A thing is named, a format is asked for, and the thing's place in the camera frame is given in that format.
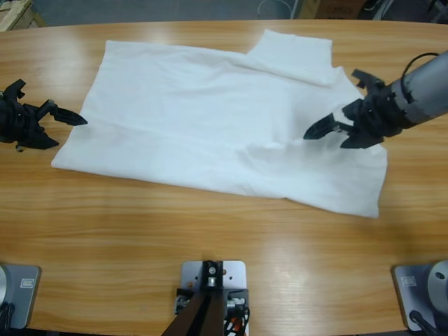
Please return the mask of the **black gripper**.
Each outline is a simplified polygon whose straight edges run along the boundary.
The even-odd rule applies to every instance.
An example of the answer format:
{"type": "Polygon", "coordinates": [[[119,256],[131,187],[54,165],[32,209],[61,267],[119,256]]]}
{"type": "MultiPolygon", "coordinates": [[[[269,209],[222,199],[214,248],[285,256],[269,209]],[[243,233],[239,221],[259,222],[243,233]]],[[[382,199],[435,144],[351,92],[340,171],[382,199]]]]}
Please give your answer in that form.
{"type": "Polygon", "coordinates": [[[60,108],[49,99],[41,106],[20,104],[19,99],[25,96],[22,88],[26,83],[22,79],[10,84],[1,94],[1,143],[16,143],[16,151],[21,152],[26,148],[45,150],[59,145],[50,138],[45,128],[39,125],[39,121],[50,114],[56,121],[71,126],[88,124],[81,115],[60,108]]]}
{"type": "Polygon", "coordinates": [[[367,90],[364,99],[357,99],[342,109],[344,116],[353,121],[353,125],[337,121],[334,114],[330,113],[308,128],[304,140],[322,139],[332,132],[343,133],[349,135],[349,138],[341,144],[342,148],[365,149],[415,126],[398,107],[396,94],[390,85],[359,69],[354,69],[351,76],[358,80],[357,87],[367,90]]]}

